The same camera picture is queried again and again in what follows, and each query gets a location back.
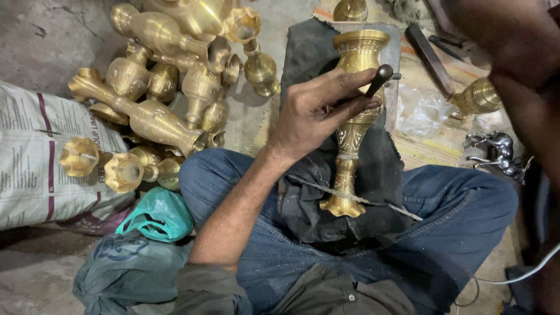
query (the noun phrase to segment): hand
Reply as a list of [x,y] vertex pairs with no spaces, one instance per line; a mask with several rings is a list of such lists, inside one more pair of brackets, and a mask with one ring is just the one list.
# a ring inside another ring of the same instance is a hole
[[[358,89],[371,82],[375,69],[344,73],[334,69],[311,81],[288,88],[284,107],[268,151],[275,158],[295,163],[317,149],[343,122],[364,110],[381,105],[374,96],[367,98]],[[328,105],[334,110],[327,111]]]

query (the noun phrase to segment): teal plastic bag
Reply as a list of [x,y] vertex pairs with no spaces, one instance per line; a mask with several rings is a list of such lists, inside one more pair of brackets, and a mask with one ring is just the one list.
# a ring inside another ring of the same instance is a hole
[[126,234],[138,229],[148,238],[171,243],[187,236],[193,230],[193,224],[193,217],[181,195],[155,187],[146,193],[115,233]]

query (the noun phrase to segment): plastic wrap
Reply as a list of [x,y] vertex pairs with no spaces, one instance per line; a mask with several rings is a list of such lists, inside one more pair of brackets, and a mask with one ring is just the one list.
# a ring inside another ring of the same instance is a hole
[[170,243],[187,236],[193,226],[193,217],[181,195],[155,187],[140,200],[115,233],[126,234],[138,229],[146,237]]
[[396,128],[409,137],[430,138],[456,110],[438,92],[399,84]]

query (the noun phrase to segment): pile of brass vases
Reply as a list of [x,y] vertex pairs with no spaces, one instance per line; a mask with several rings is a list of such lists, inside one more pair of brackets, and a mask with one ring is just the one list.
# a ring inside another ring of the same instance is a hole
[[[140,13],[127,3],[113,7],[111,22],[129,40],[126,57],[113,60],[105,78],[80,68],[68,82],[76,100],[96,100],[90,111],[130,125],[133,136],[127,137],[140,144],[113,153],[100,151],[88,138],[74,138],[63,149],[66,174],[82,177],[103,167],[106,184],[117,192],[133,191],[143,180],[178,189],[179,166],[186,158],[223,146],[225,96],[241,69],[260,96],[273,95],[279,86],[276,63],[260,52],[255,39],[261,21],[251,8],[236,8],[233,0],[145,0],[143,8]],[[231,54],[228,40],[244,46],[244,65]],[[189,100],[183,119],[164,104],[175,97],[178,73]]]

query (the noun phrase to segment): silver horse figurine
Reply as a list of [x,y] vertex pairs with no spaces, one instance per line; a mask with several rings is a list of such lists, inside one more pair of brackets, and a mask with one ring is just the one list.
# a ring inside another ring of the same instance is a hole
[[508,134],[498,131],[494,131],[493,135],[471,133],[466,136],[466,139],[471,140],[473,146],[480,144],[488,146],[489,160],[476,156],[468,156],[466,158],[469,161],[478,162],[473,165],[473,168],[497,165],[506,175],[517,179],[521,184],[525,184],[525,172],[531,165],[533,157],[527,161],[524,167],[521,161],[515,161],[514,141]]

